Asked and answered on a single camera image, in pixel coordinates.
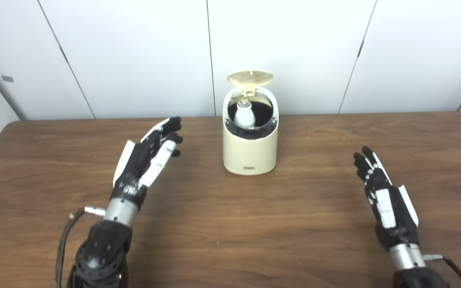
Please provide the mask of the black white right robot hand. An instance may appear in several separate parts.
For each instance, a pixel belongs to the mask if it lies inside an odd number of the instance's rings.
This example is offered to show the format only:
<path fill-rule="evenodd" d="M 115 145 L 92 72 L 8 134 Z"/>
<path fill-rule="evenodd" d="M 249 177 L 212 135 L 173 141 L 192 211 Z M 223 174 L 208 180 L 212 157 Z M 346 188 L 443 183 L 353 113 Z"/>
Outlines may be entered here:
<path fill-rule="evenodd" d="M 419 219 L 406 188 L 392 184 L 379 157 L 368 146 L 353 155 L 357 175 L 364 184 L 373 215 L 375 233 L 385 250 L 401 245 L 419 245 Z"/>

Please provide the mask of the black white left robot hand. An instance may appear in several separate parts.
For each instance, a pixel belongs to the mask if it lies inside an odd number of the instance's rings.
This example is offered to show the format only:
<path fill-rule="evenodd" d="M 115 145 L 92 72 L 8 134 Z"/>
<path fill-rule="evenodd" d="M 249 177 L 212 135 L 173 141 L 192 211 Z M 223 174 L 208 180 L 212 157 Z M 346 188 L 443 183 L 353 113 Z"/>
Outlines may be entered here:
<path fill-rule="evenodd" d="M 126 142 L 114 173 L 110 200 L 124 199 L 141 209 L 148 188 L 170 158 L 181 154 L 177 149 L 183 142 L 178 134 L 181 128 L 181 117 L 170 117 L 150 129 L 140 142 Z"/>

